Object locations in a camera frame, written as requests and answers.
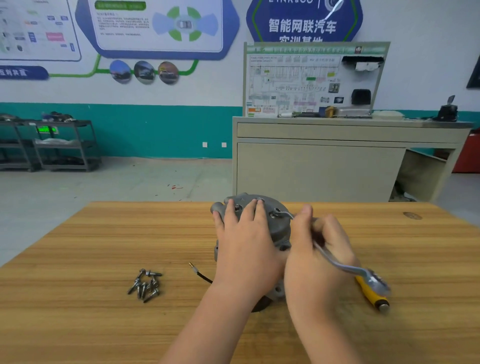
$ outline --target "forearm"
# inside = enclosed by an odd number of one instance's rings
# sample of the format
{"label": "forearm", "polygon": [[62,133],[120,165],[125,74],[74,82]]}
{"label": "forearm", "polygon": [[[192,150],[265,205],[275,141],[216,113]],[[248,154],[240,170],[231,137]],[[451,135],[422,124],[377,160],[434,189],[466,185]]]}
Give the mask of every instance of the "forearm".
{"label": "forearm", "polygon": [[252,308],[212,285],[160,364],[229,363]]}
{"label": "forearm", "polygon": [[293,315],[292,321],[312,364],[361,364],[340,325],[329,315]]}

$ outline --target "yellow handle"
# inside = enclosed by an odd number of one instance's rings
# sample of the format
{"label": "yellow handle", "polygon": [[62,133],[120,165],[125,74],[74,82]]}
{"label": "yellow handle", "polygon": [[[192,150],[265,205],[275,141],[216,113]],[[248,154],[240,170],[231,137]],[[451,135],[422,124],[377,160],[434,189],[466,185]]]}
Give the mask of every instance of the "yellow handle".
{"label": "yellow handle", "polygon": [[388,312],[390,309],[390,303],[388,302],[386,297],[379,296],[376,294],[370,286],[365,283],[362,277],[360,276],[355,276],[355,279],[357,280],[357,283],[360,285],[361,290],[364,294],[364,296],[367,298],[367,300],[370,301],[370,303],[380,312]]}

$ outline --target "circular photo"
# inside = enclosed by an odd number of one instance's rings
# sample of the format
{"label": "circular photo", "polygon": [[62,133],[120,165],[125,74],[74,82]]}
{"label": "circular photo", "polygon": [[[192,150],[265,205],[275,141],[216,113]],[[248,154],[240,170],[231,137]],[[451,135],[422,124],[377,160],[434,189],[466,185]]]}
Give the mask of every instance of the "circular photo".
{"label": "circular photo", "polygon": [[168,85],[174,85],[179,80],[179,69],[172,62],[162,62],[158,67],[160,80]]}
{"label": "circular photo", "polygon": [[128,83],[132,78],[130,67],[120,60],[113,61],[110,64],[110,74],[113,79],[121,84]]}
{"label": "circular photo", "polygon": [[155,79],[155,70],[153,66],[145,61],[139,61],[133,68],[133,73],[138,81],[144,85],[149,85]]}

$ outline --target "beige cabinet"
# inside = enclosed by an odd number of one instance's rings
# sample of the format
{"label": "beige cabinet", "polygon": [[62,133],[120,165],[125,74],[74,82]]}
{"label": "beige cabinet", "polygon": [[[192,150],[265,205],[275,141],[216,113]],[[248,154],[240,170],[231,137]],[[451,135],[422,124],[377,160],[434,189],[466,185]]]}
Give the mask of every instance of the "beige cabinet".
{"label": "beige cabinet", "polygon": [[[468,123],[233,119],[233,193],[281,201],[386,202],[395,180],[431,201],[470,130]],[[410,150],[421,147],[450,149],[450,158]]]}

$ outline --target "right hand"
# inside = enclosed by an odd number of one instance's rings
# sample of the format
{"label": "right hand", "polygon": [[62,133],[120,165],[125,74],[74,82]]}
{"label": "right hand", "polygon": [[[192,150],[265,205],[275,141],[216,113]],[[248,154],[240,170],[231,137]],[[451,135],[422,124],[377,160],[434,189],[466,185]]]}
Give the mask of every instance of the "right hand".
{"label": "right hand", "polygon": [[329,263],[313,246],[312,229],[321,232],[325,246],[345,265],[358,265],[348,236],[333,215],[318,218],[312,226],[312,207],[305,205],[291,223],[292,248],[285,267],[285,294],[294,316],[314,318],[328,314],[340,286],[351,274]]}

